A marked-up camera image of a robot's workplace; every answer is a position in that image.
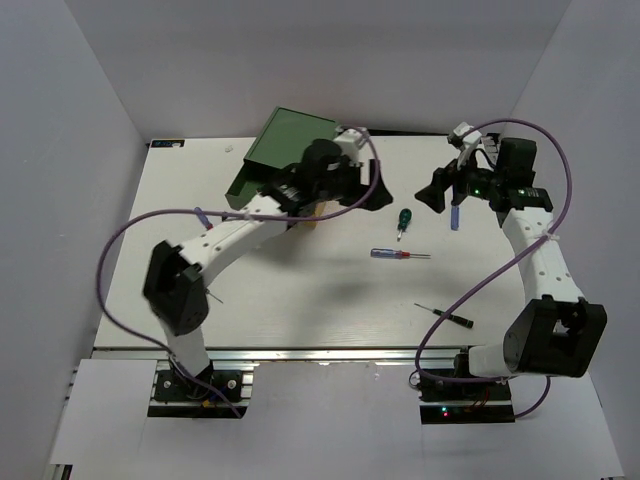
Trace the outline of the stubby green screwdriver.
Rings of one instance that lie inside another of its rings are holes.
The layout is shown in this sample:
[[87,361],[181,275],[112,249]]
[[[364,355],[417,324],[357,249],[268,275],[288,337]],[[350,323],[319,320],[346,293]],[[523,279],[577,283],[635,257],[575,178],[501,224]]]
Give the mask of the stubby green screwdriver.
[[398,215],[397,222],[397,241],[400,241],[406,232],[412,220],[412,211],[409,208],[403,208]]

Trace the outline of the green top drawer box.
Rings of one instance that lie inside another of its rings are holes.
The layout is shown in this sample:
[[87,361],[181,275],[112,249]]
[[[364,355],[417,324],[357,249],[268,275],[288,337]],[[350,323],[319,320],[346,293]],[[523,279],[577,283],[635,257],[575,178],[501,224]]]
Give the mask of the green top drawer box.
[[280,169],[297,163],[315,139],[333,139],[335,120],[276,107],[244,156],[225,197],[233,210],[243,208]]

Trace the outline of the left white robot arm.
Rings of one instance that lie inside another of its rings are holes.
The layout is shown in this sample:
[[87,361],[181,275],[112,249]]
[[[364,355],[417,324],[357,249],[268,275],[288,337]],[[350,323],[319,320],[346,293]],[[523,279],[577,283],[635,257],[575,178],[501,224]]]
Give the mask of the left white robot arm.
[[157,244],[151,254],[143,295],[165,332],[171,359],[179,369],[177,387],[199,399],[211,387],[211,362],[201,329],[209,313],[207,290],[237,259],[293,226],[318,222],[318,205],[336,201],[343,213],[377,211],[393,201],[381,178],[380,162],[369,161],[362,183],[359,152],[363,130],[348,129],[333,140],[316,139],[302,158],[278,171],[240,210],[198,237]]

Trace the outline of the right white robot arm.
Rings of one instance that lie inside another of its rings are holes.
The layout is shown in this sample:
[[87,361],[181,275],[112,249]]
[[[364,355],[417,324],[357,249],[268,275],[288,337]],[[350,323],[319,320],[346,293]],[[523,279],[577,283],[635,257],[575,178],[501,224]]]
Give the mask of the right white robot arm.
[[431,183],[416,198],[440,213],[445,193],[452,203],[468,197],[488,202],[509,240],[525,294],[525,307],[501,341],[474,346],[467,364],[451,374],[453,390],[472,399],[484,391],[488,378],[541,374],[579,378],[593,358],[607,323],[603,306],[586,300],[575,284],[552,234],[553,204],[546,190],[534,186],[537,146],[531,140],[505,138],[493,168],[475,158],[481,138],[450,143],[460,155],[434,171]]

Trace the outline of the blue red screwdriver right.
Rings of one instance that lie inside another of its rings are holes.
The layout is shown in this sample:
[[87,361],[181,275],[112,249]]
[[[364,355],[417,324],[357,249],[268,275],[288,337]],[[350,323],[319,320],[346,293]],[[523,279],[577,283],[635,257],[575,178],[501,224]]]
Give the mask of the blue red screwdriver right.
[[452,231],[459,230],[460,223],[460,209],[458,205],[453,205],[451,207],[451,215],[450,215],[450,228]]

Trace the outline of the blue red screwdriver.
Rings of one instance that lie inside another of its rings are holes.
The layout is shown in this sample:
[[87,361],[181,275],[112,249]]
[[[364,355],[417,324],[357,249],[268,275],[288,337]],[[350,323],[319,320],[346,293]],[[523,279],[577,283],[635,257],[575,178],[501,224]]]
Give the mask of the blue red screwdriver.
[[195,207],[193,211],[196,217],[198,218],[199,222],[202,224],[202,226],[206,230],[211,230],[214,228],[213,224],[211,223],[209,218],[204,214],[203,210],[200,207]]
[[450,215],[450,228],[452,231],[459,230],[460,223],[460,209],[458,205],[453,205],[451,207],[451,215]]
[[431,255],[389,248],[373,248],[370,250],[370,257],[379,259],[430,259]]

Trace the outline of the blue red screwdriver centre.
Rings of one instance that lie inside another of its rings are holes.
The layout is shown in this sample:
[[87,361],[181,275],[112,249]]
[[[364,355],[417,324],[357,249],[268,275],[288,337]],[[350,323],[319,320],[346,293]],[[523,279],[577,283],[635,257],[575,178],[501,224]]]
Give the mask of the blue red screwdriver centre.
[[373,248],[370,250],[370,257],[379,259],[430,259],[431,255],[389,248]]

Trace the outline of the yellow bottom drawer box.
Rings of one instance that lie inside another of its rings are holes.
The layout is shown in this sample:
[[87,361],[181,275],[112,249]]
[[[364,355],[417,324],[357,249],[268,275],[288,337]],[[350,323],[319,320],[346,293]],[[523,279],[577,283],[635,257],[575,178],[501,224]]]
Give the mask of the yellow bottom drawer box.
[[322,217],[326,213],[327,208],[330,206],[330,204],[331,202],[320,202],[316,204],[313,208],[311,208],[309,211],[305,211],[304,213],[301,213],[301,216],[306,218],[306,221],[299,222],[298,226],[300,228],[304,228],[308,230],[315,229],[319,224],[317,219],[319,217]]

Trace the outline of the slim green screwdriver right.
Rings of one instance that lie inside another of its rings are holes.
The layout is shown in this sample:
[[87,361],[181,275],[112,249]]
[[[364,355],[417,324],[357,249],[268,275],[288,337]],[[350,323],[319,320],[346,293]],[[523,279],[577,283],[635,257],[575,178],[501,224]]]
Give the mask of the slim green screwdriver right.
[[[431,312],[434,315],[438,315],[438,316],[443,316],[444,315],[444,311],[440,310],[440,309],[436,309],[436,308],[431,308],[431,307],[426,307],[424,305],[421,305],[419,303],[415,303],[415,306],[424,310],[427,310],[429,312]],[[459,325],[463,328],[466,329],[472,329],[474,327],[474,322],[470,319],[467,319],[465,317],[456,315],[456,314],[449,314],[445,317],[446,320],[455,323],[456,325]]]

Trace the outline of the slim green screwdriver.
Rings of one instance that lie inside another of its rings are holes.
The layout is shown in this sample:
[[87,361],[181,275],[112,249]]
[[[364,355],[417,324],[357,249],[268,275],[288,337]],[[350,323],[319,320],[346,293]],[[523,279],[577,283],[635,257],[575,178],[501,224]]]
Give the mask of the slim green screwdriver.
[[[440,310],[440,309],[436,309],[436,308],[431,308],[431,307],[426,307],[424,305],[421,305],[419,303],[415,303],[415,306],[424,310],[427,310],[429,312],[431,312],[434,315],[438,315],[438,316],[443,316],[444,315],[444,311]],[[459,325],[463,328],[466,329],[472,329],[474,327],[474,322],[470,319],[467,319],[465,317],[456,315],[456,314],[449,314],[445,317],[446,320],[455,323],[456,325]]]
[[216,300],[217,302],[219,302],[219,303],[221,303],[221,304],[224,304],[224,302],[223,302],[219,297],[217,297],[216,295],[214,295],[211,291],[207,290],[207,291],[206,291],[206,293],[207,293],[207,295],[209,295],[211,298],[213,298],[213,299],[214,299],[214,300]]

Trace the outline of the blue red screwdriver left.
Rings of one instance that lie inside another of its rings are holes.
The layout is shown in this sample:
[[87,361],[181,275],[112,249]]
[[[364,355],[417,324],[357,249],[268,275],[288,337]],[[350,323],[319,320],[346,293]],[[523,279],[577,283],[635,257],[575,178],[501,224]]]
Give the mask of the blue red screwdriver left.
[[206,230],[211,230],[214,228],[213,224],[211,223],[209,218],[204,214],[203,210],[200,207],[195,207],[193,211],[196,217],[198,218],[199,222],[202,224],[202,226]]

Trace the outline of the slim green screwdriver left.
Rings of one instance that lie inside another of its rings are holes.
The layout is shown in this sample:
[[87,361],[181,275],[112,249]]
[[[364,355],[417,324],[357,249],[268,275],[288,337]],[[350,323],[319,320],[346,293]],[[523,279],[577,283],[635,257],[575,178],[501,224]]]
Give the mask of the slim green screwdriver left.
[[214,295],[211,291],[207,290],[207,291],[206,291],[206,293],[207,293],[207,295],[209,295],[211,298],[213,298],[213,299],[214,299],[214,300],[216,300],[217,302],[219,302],[219,303],[221,303],[221,304],[224,304],[224,302],[223,302],[219,297],[217,297],[216,295]]

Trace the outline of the left black logo sticker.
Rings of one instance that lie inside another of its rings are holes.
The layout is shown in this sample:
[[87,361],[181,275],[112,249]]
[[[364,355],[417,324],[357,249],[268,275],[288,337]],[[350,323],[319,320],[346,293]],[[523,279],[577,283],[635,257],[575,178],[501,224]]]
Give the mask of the left black logo sticker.
[[150,148],[182,148],[185,144],[184,139],[155,139],[152,140]]

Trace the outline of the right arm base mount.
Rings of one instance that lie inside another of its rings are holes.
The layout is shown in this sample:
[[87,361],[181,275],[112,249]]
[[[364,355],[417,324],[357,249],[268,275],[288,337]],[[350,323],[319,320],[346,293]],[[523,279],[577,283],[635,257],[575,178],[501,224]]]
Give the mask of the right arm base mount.
[[[469,377],[467,355],[459,349],[428,349],[421,367],[432,375]],[[422,425],[506,424],[515,421],[507,383],[456,384],[430,380],[414,370],[409,386],[418,392]]]

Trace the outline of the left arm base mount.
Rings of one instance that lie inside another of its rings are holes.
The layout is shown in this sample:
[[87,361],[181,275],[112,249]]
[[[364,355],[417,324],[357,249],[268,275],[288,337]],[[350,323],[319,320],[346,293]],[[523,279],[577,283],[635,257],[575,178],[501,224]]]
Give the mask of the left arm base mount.
[[185,377],[170,362],[156,369],[147,415],[150,418],[241,419],[248,408],[246,373],[210,364]]

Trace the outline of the aluminium front rail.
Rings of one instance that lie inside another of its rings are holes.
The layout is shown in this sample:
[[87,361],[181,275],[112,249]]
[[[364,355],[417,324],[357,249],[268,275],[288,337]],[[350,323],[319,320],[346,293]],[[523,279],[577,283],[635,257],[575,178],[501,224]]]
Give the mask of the aluminium front rail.
[[[312,348],[312,349],[230,349],[210,348],[207,354],[218,362],[260,362],[260,361],[368,361],[400,360],[413,361],[417,348]],[[96,348],[92,359],[100,360],[164,360],[167,354],[152,348]]]

